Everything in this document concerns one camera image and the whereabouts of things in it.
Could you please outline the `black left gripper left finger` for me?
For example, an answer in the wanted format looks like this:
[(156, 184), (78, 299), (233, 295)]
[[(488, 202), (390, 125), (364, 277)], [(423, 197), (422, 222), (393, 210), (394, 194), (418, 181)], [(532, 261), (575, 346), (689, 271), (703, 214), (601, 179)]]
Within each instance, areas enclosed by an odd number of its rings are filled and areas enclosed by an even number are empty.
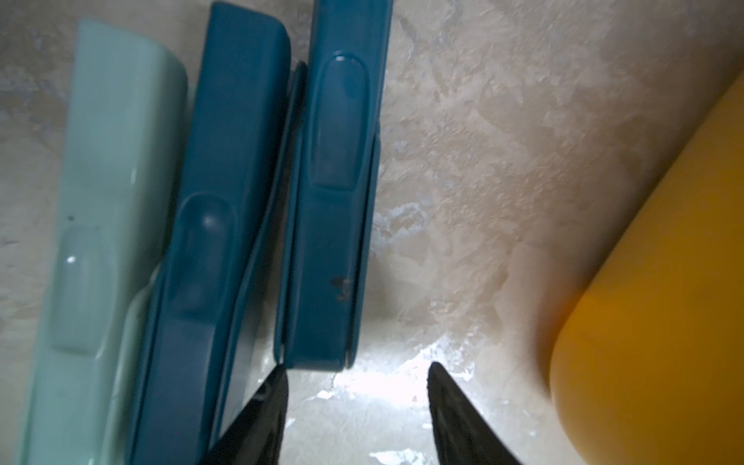
[(278, 364), (200, 464), (278, 464), (288, 399), (287, 370)]

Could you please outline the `yellow plastic storage tray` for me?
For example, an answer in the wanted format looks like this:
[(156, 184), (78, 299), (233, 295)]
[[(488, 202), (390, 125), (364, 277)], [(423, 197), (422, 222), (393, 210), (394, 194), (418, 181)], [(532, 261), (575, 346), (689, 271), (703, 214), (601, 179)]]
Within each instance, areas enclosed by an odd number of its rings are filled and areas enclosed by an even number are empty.
[(742, 462), (742, 81), (705, 118), (563, 325), (549, 386), (589, 464)]

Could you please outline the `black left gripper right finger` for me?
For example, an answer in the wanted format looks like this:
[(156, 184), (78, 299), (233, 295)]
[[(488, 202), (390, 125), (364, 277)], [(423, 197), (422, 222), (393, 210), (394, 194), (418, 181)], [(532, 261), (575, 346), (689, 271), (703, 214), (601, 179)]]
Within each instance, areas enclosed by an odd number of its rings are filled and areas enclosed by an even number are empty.
[(440, 464), (519, 465), (439, 362), (428, 370), (427, 393)]

